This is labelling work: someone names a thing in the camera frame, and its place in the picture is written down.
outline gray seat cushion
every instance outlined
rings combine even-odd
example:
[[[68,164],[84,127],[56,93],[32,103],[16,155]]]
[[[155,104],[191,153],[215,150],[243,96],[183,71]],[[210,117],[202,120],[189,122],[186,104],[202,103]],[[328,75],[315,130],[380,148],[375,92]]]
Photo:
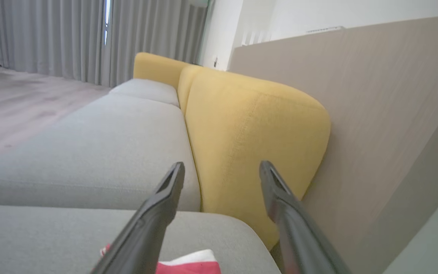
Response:
[[[0,206],[0,273],[88,273],[132,210]],[[253,230],[235,218],[177,212],[160,260],[211,249],[223,274],[280,274]]]
[[[177,91],[171,85],[145,79],[131,79],[113,88],[110,94],[149,99],[179,106]]]
[[[177,161],[186,167],[179,209],[199,211],[180,109],[107,95],[0,158],[0,204],[138,209]]]

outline gray fabric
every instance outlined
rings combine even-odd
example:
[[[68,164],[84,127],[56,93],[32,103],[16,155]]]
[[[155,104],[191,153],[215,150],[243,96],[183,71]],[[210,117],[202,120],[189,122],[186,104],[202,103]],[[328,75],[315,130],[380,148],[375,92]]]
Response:
[[[131,79],[113,88],[109,93],[150,99],[180,107],[177,91],[174,87],[151,80]]]
[[[0,0],[2,66],[100,84],[104,0]]]
[[[138,52],[197,62],[205,7],[192,6],[189,0],[112,3],[103,57],[103,85],[114,87],[131,79]]]
[[[0,206],[0,273],[88,273],[132,210]],[[177,212],[160,260],[211,249],[223,274],[280,274],[258,236],[243,222],[210,213]]]
[[[138,209],[184,162],[180,210],[200,210],[197,172],[179,108],[107,95],[0,158],[0,204]]]

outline curtain fold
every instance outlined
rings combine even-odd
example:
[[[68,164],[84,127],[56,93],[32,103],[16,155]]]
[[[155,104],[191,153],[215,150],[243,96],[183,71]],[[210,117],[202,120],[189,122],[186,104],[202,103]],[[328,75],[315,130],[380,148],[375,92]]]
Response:
[[[0,0],[2,66],[101,83],[104,0]]]
[[[102,85],[114,87],[131,79],[138,52],[196,62],[205,15],[205,7],[188,0],[113,0]]]

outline white fabric trim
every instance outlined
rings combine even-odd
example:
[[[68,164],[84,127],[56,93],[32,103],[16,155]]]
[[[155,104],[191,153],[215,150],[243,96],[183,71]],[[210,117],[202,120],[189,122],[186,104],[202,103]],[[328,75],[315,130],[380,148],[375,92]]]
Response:
[[[189,255],[182,256],[180,258],[176,258],[175,260],[171,260],[169,262],[160,262],[160,264],[172,266],[199,262],[216,262],[216,258],[214,257],[214,253],[212,252],[212,250],[204,249],[201,251],[190,253]]]

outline red and white cloth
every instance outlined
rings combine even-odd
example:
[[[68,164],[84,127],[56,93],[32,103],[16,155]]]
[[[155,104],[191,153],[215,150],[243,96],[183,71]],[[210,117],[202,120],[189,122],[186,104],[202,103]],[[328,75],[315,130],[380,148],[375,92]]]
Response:
[[[110,245],[101,249],[101,256]],[[190,253],[169,262],[158,262],[155,274],[221,274],[219,263],[210,249]]]

